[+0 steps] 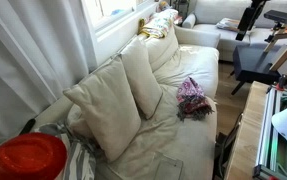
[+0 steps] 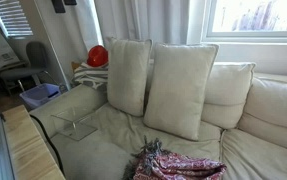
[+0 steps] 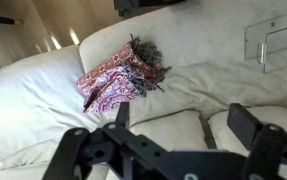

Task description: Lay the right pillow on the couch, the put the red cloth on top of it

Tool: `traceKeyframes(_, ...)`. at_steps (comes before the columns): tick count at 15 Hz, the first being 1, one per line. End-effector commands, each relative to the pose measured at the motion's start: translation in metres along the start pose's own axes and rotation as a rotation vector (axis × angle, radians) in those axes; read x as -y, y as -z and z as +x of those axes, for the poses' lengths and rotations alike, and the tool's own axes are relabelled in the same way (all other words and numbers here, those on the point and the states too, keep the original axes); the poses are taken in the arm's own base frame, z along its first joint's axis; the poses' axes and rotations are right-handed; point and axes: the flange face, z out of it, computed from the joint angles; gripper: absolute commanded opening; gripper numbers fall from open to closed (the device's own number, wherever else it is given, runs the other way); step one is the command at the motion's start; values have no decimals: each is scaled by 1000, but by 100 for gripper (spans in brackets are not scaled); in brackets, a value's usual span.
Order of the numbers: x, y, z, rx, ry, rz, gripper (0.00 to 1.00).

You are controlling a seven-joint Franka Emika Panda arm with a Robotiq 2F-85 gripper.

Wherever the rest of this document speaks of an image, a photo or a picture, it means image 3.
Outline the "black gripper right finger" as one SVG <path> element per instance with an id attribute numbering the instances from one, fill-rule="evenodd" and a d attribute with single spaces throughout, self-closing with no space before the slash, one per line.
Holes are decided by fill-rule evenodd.
<path id="1" fill-rule="evenodd" d="M 249 150 L 242 168 L 245 180 L 285 180 L 278 174 L 281 165 L 287 166 L 287 132 L 272 123 L 263 123 L 245 107 L 232 103 L 227 125 Z"/>

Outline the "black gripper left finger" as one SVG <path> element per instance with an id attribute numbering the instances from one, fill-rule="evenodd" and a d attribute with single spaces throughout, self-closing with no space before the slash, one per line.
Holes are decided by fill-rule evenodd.
<path id="1" fill-rule="evenodd" d="M 129 115 L 129 103 L 123 102 L 114 122 L 107 123 L 94 132 L 86 128 L 66 131 L 42 180 L 86 180 L 93 166 L 101 163 L 123 178 L 123 157 L 111 131 L 125 129 Z"/>

